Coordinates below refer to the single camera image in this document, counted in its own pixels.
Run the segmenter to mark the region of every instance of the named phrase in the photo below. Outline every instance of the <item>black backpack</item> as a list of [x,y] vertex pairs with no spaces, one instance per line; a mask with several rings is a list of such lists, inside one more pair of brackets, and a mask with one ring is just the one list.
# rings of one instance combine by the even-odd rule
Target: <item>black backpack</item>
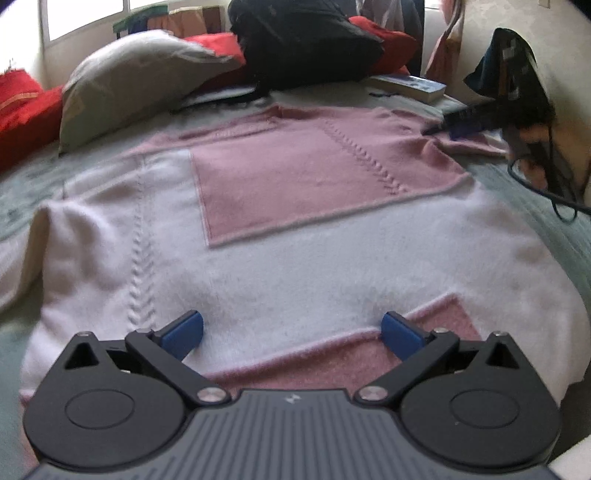
[[361,80],[384,53],[333,0],[232,0],[228,16],[263,89]]

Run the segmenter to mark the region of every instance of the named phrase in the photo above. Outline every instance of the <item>circular cover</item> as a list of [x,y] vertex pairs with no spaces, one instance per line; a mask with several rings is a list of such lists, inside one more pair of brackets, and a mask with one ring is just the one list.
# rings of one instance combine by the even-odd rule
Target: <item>circular cover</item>
[[166,444],[184,420],[180,396],[150,377],[70,371],[62,388],[38,391],[23,419],[35,452],[68,468],[108,470]]

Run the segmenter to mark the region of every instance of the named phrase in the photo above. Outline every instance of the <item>curtain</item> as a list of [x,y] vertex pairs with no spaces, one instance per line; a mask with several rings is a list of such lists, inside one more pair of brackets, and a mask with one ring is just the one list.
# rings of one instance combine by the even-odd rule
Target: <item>curtain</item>
[[426,78],[446,85],[452,82],[462,46],[465,9],[465,0],[441,0],[447,28],[437,40],[425,72]]
[[386,30],[404,31],[401,0],[357,0],[357,11]]

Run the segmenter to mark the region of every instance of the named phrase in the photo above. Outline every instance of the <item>logo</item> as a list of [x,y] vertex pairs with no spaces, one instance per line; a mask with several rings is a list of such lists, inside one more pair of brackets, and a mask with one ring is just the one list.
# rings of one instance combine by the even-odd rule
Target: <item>logo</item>
[[289,397],[286,397],[284,400],[287,403],[291,403],[292,405],[294,405],[297,401],[301,400],[301,397],[294,393],[294,394],[291,394]]

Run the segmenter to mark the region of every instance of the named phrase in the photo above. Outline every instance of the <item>pink curtain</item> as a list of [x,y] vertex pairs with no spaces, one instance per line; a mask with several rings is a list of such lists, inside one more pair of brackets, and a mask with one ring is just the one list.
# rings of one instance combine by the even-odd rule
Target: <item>pink curtain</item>
[[449,85],[456,71],[462,46],[465,0],[441,0],[441,11],[447,28],[437,40],[425,77]]

